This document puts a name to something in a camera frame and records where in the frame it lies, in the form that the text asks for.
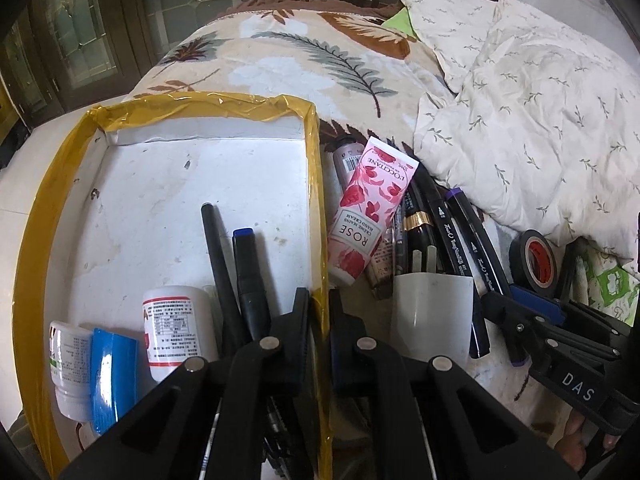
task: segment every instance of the finger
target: finger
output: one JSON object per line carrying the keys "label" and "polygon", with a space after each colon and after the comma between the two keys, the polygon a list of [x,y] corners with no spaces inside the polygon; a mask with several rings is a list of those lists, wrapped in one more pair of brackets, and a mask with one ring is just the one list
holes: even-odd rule
{"label": "finger", "polygon": [[619,436],[605,435],[602,441],[602,447],[607,451],[609,449],[613,449],[613,447],[618,443],[619,440]]}
{"label": "finger", "polygon": [[569,414],[569,419],[567,419],[566,425],[564,426],[564,434],[572,435],[576,431],[580,430],[582,425],[584,424],[584,415],[575,410],[571,410]]}
{"label": "finger", "polygon": [[582,445],[580,431],[558,440],[555,450],[574,471],[580,471],[587,460],[587,452]]}

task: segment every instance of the l'occitane rose hand cream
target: l'occitane rose hand cream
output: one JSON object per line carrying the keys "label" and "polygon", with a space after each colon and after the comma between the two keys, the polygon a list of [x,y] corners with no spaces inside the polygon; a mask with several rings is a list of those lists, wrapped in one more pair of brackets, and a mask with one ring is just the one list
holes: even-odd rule
{"label": "l'occitane rose hand cream", "polygon": [[351,285],[369,263],[402,200],[418,162],[369,137],[329,230],[329,274]]}

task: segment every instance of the white floor tile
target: white floor tile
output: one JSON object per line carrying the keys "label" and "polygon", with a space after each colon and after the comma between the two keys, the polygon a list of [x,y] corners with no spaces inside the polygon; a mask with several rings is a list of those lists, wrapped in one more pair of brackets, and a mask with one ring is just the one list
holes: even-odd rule
{"label": "white floor tile", "polygon": [[15,266],[27,215],[0,211],[0,422],[8,428],[22,409],[15,377],[11,317]]}
{"label": "white floor tile", "polygon": [[[120,101],[122,96],[108,99],[103,104]],[[0,171],[0,210],[31,211],[38,187],[60,145],[82,114],[92,107],[74,110],[34,129],[9,166]]]}

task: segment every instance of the gold pen band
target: gold pen band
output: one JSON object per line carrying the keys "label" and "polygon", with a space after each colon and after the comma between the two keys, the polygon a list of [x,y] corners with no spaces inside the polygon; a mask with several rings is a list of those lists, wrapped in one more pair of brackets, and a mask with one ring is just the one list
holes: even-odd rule
{"label": "gold pen band", "polygon": [[428,213],[425,213],[424,211],[418,211],[417,213],[414,213],[411,216],[407,216],[404,219],[404,230],[410,231],[411,229],[415,229],[425,224],[433,226]]}

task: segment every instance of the metal rivet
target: metal rivet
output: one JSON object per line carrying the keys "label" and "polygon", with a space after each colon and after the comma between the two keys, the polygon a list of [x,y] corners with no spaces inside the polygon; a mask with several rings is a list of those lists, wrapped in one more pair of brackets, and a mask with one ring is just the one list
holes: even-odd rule
{"label": "metal rivet", "polygon": [[358,339],[356,345],[360,350],[373,350],[378,343],[372,337],[361,337]]}
{"label": "metal rivet", "polygon": [[260,339],[260,348],[263,350],[275,350],[278,346],[280,346],[280,340],[272,335]]}
{"label": "metal rivet", "polygon": [[188,372],[197,372],[198,370],[202,370],[206,363],[207,362],[202,357],[189,357],[184,362],[184,367]]}
{"label": "metal rivet", "polygon": [[443,355],[439,355],[431,361],[431,365],[440,372],[448,372],[453,368],[453,363],[451,359],[448,357],[444,357]]}

